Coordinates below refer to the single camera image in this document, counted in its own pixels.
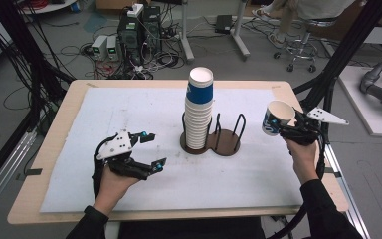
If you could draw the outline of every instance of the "shoe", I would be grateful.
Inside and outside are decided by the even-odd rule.
[[[275,33],[271,33],[268,36],[269,42],[271,42],[276,48],[280,49],[284,46],[285,40],[280,41]]]
[[[269,13],[265,12],[263,8],[259,8],[256,10],[251,11],[253,15],[257,18],[262,19],[263,21],[270,21],[272,20],[272,17],[270,16]]]

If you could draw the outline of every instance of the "gray floor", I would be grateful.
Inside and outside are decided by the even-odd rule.
[[[97,13],[93,8],[93,2],[89,3],[82,13],[73,14],[66,10],[42,15],[42,20],[56,25],[63,25],[78,22],[78,25],[69,27],[52,27],[44,25],[44,31],[48,40],[56,53],[63,49],[64,53],[73,51],[73,48],[66,46],[77,46],[92,41],[93,36],[99,34],[114,33],[117,16],[111,14]],[[213,17],[208,17],[210,22],[214,22]],[[189,21],[192,29],[190,36],[213,35],[210,26],[204,23],[203,18],[194,18]],[[109,26],[94,33],[102,26]],[[300,30],[292,29],[293,35],[300,34]],[[215,80],[267,80],[267,81],[287,81],[293,87],[314,78],[327,63],[326,58],[319,58],[317,61],[318,71],[309,73],[306,69],[307,62],[300,62],[295,65],[293,73],[286,71],[288,57],[278,60],[273,59],[276,49],[268,42],[265,35],[255,33],[247,29],[242,30],[242,37],[251,52],[251,57],[243,61],[239,51],[231,37],[220,37],[210,39],[190,38],[191,47],[195,55],[192,65],[185,65],[180,69],[164,69],[154,73],[154,79],[178,80],[187,79],[189,71],[198,66],[211,69]],[[38,40],[43,51],[49,51],[43,46],[43,42]],[[58,55],[66,67],[77,79],[91,79],[92,65],[84,57]],[[379,46],[365,45],[353,57],[351,64],[363,64],[365,62],[375,64],[382,60],[382,50]],[[24,117],[26,110],[8,110],[3,104],[13,91],[22,87],[17,81],[14,70],[4,56],[0,56],[0,148],[14,131],[16,126]],[[7,108],[22,109],[26,107],[27,92],[25,89],[15,92],[5,102]],[[365,221],[371,238],[382,238],[382,137],[370,136],[362,121],[357,115],[354,107],[350,103],[347,95],[339,84],[336,84],[334,103],[332,112],[350,121],[350,126],[335,126],[330,128],[330,140],[334,152],[339,160],[347,183],[358,205],[360,213]],[[25,160],[18,168],[17,173],[23,170],[27,159],[39,146],[42,138],[39,136],[34,147],[26,156]],[[50,224],[50,225],[26,225],[13,226],[8,224],[6,217],[16,198],[22,181],[11,180],[0,196],[0,238],[64,238],[73,228],[73,223]],[[279,223],[273,223],[269,218],[264,218],[263,227],[267,235],[272,235],[280,228]],[[294,232],[295,238],[302,238],[309,235],[306,221],[304,221]]]

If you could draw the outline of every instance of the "blue cup band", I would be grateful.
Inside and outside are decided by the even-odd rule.
[[[188,83],[187,98],[195,104],[206,104],[213,99],[213,84],[205,88],[194,87]]]

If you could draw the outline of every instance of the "black wire cup holder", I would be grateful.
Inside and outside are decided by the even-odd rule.
[[[243,125],[241,128],[240,135],[235,134],[240,120],[243,120]],[[220,126],[220,114],[217,114],[216,117],[216,128],[215,131],[209,134],[210,126],[212,124],[212,119],[210,119],[209,124],[207,125],[207,134],[204,146],[200,149],[193,149],[187,146],[186,143],[186,126],[185,126],[185,113],[182,114],[182,126],[184,132],[181,134],[179,142],[182,149],[190,154],[202,154],[209,149],[212,149],[215,153],[221,156],[232,156],[240,149],[241,146],[241,137],[243,135],[246,119],[243,114],[238,115],[237,123],[235,124],[234,131],[228,129],[222,129]]]

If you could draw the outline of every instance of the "brown cardboard box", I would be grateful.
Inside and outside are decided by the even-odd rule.
[[[98,9],[115,9],[120,10],[127,6],[132,6],[134,3],[145,4],[150,3],[151,0],[95,0]]]

